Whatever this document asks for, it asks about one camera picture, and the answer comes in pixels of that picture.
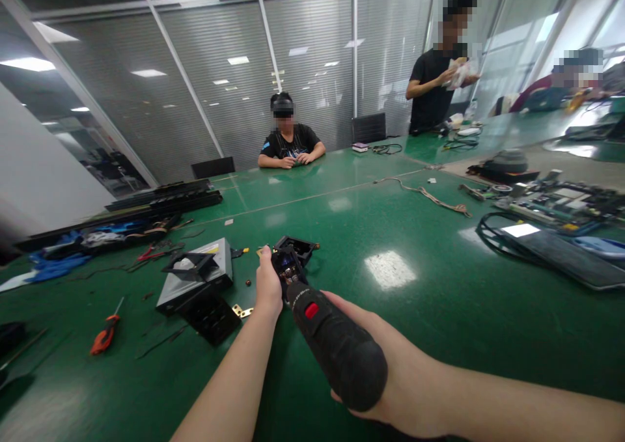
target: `electric screwdriver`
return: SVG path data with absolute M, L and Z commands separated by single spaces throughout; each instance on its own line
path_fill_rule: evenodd
M 354 411 L 368 411 L 382 396 L 388 366 L 382 348 L 371 335 L 308 284 L 292 247 L 271 258 L 283 297 L 295 323 L 330 386 Z

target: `screwdriver grip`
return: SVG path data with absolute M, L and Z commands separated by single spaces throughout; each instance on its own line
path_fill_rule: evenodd
M 343 404 L 360 412 L 375 406 L 388 377 L 382 348 L 309 285 L 294 281 L 286 294 L 295 323 Z
M 106 327 L 104 330 L 98 333 L 96 340 L 91 348 L 91 355 L 100 354 L 105 352 L 113 341 L 113 334 L 115 333 L 115 326 L 119 322 L 119 315 L 111 315 L 106 319 Z

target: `orange screwdriver handle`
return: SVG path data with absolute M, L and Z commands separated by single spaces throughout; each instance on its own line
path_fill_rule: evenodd
M 113 334 L 115 332 L 115 326 L 119 322 L 119 315 L 111 315 L 106 319 L 106 328 L 98 333 L 96 340 L 91 348 L 91 355 L 100 354 L 105 352 L 113 341 Z

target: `hand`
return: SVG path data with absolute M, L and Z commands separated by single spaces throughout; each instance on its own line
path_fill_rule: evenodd
M 308 154 L 307 152 L 302 152 L 298 155 L 298 162 L 300 164 L 308 165 L 310 162 L 314 161 L 314 157 L 312 154 Z
M 271 249 L 265 245 L 256 270 L 256 305 L 254 309 L 267 309 L 278 315 L 282 311 L 282 286 L 271 264 Z
M 353 415 L 390 424 L 413 437 L 439 437 L 450 432 L 445 410 L 453 401 L 453 372 L 431 358 L 378 315 L 323 291 L 357 325 L 366 329 L 384 351 L 389 377 L 380 401 L 366 413 Z M 339 403 L 340 398 L 330 392 Z
M 451 68 L 451 69 L 448 69 L 447 71 L 443 71 L 441 75 L 436 78 L 436 84 L 437 85 L 445 84 L 447 81 L 451 80 L 452 77 L 454 77 L 455 73 L 456 73 L 456 68 Z
M 462 85 L 468 86 L 471 84 L 475 84 L 478 81 L 478 79 L 480 79 L 480 77 L 482 76 L 479 74 L 471 74 L 470 76 L 467 76 L 464 78 L 464 81 L 462 81 Z
M 283 169 L 290 169 L 295 165 L 295 162 L 297 162 L 296 159 L 292 157 L 285 157 L 284 159 L 280 159 L 280 167 Z

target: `red shirt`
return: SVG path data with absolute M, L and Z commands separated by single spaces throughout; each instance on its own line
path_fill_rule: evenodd
M 548 87 L 551 87 L 551 74 L 542 77 L 541 79 L 533 83 L 530 87 L 525 89 L 521 93 L 521 95 L 519 95 L 519 98 L 512 104 L 512 107 L 510 107 L 510 113 L 523 110 L 523 106 L 525 105 L 529 95 L 536 89 L 543 89 Z

